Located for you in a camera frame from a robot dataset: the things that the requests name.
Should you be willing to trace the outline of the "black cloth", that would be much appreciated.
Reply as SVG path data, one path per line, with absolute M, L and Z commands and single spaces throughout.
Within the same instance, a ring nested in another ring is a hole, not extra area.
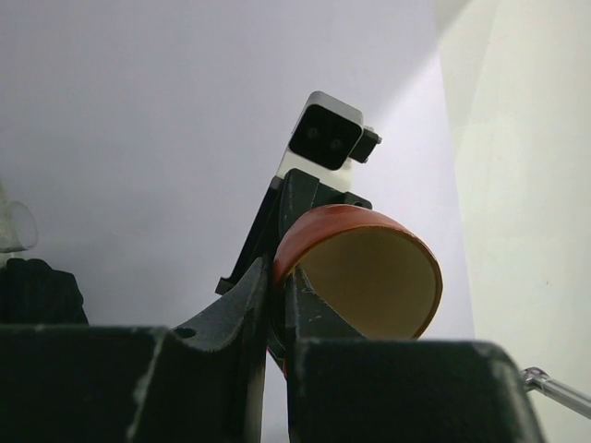
M 87 325 L 83 303 L 74 275 L 41 259 L 11 258 L 1 268 L 3 324 Z

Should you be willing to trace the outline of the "orange ceramic mug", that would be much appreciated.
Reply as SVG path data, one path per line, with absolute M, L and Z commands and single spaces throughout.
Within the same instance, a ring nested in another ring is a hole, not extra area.
M 406 227 L 375 210 L 333 204 L 305 212 L 287 230 L 272 262 L 280 291 L 296 269 L 362 336 L 417 339 L 443 292 L 440 264 Z

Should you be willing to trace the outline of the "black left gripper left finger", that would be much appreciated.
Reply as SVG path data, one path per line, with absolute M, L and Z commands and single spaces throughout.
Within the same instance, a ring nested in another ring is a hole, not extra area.
M 5 442 L 257 442 L 269 263 L 174 329 L 1 322 Z

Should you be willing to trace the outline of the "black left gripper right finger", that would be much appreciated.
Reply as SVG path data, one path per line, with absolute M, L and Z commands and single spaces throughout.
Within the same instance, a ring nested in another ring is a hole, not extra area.
M 516 365 L 486 341 L 370 340 L 312 290 L 285 286 L 294 442 L 540 442 Z

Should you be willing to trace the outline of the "clear plastic cup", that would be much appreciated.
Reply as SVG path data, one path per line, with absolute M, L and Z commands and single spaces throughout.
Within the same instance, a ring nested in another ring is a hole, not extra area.
M 37 244 L 38 229 L 33 214 L 22 202 L 9 199 L 1 186 L 1 259 L 20 256 Z

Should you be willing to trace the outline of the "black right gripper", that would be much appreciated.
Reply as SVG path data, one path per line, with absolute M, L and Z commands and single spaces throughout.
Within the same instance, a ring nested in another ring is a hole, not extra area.
M 373 209 L 369 200 L 349 191 L 343 192 L 326 186 L 317 177 L 299 169 L 288 171 L 283 180 L 273 177 L 235 266 L 229 277 L 220 278 L 215 288 L 216 293 L 227 293 L 233 289 L 251 264 L 276 246 L 278 230 L 280 238 L 285 237 L 293 224 L 312 208 L 317 190 L 318 206 L 346 204 Z

